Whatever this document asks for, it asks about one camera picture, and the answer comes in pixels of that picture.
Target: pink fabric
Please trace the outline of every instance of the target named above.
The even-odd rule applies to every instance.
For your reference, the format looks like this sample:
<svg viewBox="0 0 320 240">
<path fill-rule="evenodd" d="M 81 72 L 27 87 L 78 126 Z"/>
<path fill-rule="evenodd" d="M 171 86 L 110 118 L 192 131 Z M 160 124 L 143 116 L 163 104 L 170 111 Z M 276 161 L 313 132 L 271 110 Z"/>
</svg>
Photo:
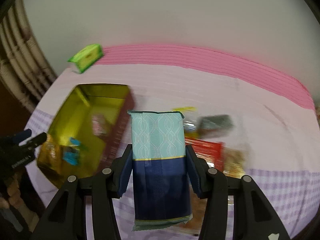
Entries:
<svg viewBox="0 0 320 240">
<path fill-rule="evenodd" d="M 308 90 L 295 78 L 227 53 L 178 45 L 125 45 L 103 49 L 104 56 L 95 64 L 174 65 L 218 75 L 239 78 L 283 96 L 297 105 L 314 109 Z"/>
</svg>

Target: white wall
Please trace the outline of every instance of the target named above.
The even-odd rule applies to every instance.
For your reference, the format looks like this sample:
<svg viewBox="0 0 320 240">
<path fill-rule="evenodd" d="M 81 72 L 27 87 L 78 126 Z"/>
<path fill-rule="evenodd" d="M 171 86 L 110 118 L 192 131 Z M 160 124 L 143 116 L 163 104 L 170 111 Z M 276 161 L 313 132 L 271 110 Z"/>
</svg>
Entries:
<svg viewBox="0 0 320 240">
<path fill-rule="evenodd" d="M 90 43 L 175 43 L 282 70 L 320 99 L 320 26 L 303 0 L 25 0 L 57 74 Z"/>
</svg>

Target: bed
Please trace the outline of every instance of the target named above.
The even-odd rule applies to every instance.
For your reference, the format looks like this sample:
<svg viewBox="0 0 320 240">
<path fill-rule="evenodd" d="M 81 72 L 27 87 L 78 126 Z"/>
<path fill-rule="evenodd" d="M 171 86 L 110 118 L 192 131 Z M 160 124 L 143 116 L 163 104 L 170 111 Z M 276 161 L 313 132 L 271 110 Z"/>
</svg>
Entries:
<svg viewBox="0 0 320 240">
<path fill-rule="evenodd" d="M 33 135 L 48 130 L 66 96 L 83 83 L 130 85 L 136 110 L 195 106 L 201 115 L 229 114 L 235 128 L 219 141 L 246 153 L 246 173 L 267 196 L 290 237 L 312 220 L 320 203 L 320 130 L 312 98 L 298 80 L 206 48 L 127 45 L 104 48 L 104 54 L 83 74 L 68 68 L 58 77 L 27 123 Z M 131 143 L 130 134 L 128 126 L 118 155 Z M 57 189 L 35 162 L 27 171 L 47 206 Z M 92 224 L 90 201 L 87 225 Z M 132 232 L 132 179 L 124 196 L 114 200 L 114 208 L 122 239 L 197 239 L 166 230 Z M 232 239 L 232 227 L 229 205 L 226 239 Z M 93 239 L 91 226 L 87 234 Z"/>
</svg>

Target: metal screw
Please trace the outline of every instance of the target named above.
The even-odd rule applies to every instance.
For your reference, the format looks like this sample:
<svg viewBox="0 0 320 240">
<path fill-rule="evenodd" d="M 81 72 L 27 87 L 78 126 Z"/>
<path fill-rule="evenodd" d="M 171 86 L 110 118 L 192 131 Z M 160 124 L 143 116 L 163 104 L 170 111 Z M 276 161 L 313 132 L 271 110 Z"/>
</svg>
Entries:
<svg viewBox="0 0 320 240">
<path fill-rule="evenodd" d="M 102 173 L 103 174 L 109 174 L 109 173 L 111 173 L 111 169 L 110 168 L 105 168 L 105 169 L 102 170 Z"/>
<path fill-rule="evenodd" d="M 77 177 L 75 175 L 71 175 L 71 176 L 68 177 L 68 181 L 69 182 L 74 182 L 76 180 L 76 178 Z"/>
<path fill-rule="evenodd" d="M 243 180 L 245 182 L 250 182 L 251 181 L 251 177 L 246 175 L 246 176 L 243 177 Z"/>
<path fill-rule="evenodd" d="M 214 174 L 217 174 L 218 171 L 217 171 L 215 168 L 209 168 L 209 169 L 208 169 L 208 172 L 209 172 L 210 174 L 214 175 Z"/>
</svg>

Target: green tissue box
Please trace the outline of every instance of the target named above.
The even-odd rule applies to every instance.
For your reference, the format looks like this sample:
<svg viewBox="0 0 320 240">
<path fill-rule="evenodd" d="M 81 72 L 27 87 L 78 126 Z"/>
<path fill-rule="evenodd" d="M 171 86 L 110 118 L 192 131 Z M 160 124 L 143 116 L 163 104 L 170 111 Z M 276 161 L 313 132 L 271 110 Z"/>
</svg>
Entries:
<svg viewBox="0 0 320 240">
<path fill-rule="evenodd" d="M 68 62 L 76 64 L 77 73 L 83 73 L 93 63 L 103 56 L 102 47 L 100 44 L 91 44 L 75 54 Z"/>
</svg>

